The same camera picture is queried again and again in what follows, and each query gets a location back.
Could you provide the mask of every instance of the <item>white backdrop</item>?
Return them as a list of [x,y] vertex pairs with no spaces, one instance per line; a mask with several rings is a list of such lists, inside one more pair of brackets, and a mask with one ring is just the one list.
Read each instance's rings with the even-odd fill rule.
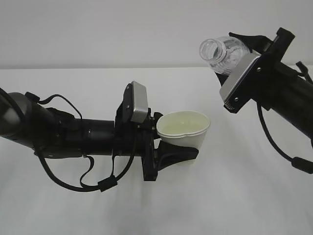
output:
[[[159,172],[144,182],[140,159],[117,187],[104,193],[77,193],[55,185],[32,151],[0,140],[1,235],[311,235],[313,176],[280,157],[267,141],[254,102],[228,113],[219,83],[207,68],[0,70],[8,92],[59,93],[84,118],[113,120],[125,86],[147,87],[149,106],[164,114],[196,110],[212,125],[198,158]],[[74,113],[63,101],[51,106]],[[310,141],[274,112],[270,132],[291,156],[313,159]],[[119,158],[116,172],[127,158]],[[71,184],[88,160],[49,160],[55,174]],[[111,158],[97,156],[86,182],[109,175]]]
[[201,67],[227,35],[296,35],[284,60],[313,63],[312,0],[1,0],[0,68]]

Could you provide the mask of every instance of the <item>paper cup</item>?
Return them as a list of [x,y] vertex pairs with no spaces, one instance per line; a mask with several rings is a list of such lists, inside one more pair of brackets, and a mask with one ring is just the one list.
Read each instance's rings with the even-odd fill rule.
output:
[[182,111],[162,116],[156,130],[164,142],[200,149],[210,124],[210,119],[202,113]]

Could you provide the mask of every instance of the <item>white table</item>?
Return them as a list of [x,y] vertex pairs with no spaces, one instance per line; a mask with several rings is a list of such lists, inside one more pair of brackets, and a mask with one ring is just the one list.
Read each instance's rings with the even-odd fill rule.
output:
[[[286,235],[313,233],[313,176],[298,171],[267,141],[253,101],[238,114],[223,108],[220,85],[207,68],[0,70],[7,92],[41,98],[62,94],[84,118],[114,120],[125,86],[136,80],[149,107],[166,114],[196,110],[212,124],[198,158],[144,182],[140,158],[118,186],[104,193],[71,192],[54,184],[32,151],[0,140],[1,235]],[[62,100],[51,106],[74,114]],[[277,144],[313,159],[310,140],[273,111],[265,112]],[[116,172],[127,158],[118,158]],[[62,180],[78,185],[88,160],[48,160]],[[86,182],[111,172],[111,158],[95,157]]]

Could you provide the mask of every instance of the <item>plastic bottle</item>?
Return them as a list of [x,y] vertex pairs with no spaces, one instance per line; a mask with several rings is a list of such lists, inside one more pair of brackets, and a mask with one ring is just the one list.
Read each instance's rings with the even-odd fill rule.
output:
[[216,72],[230,75],[240,59],[250,53],[248,47],[239,39],[220,37],[207,39],[200,45],[200,56]]

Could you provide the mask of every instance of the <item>bottle neck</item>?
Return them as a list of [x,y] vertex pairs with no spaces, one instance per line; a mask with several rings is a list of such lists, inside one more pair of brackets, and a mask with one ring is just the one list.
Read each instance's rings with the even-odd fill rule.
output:
[[226,46],[216,39],[207,39],[200,45],[200,56],[210,64],[222,61],[226,56]]

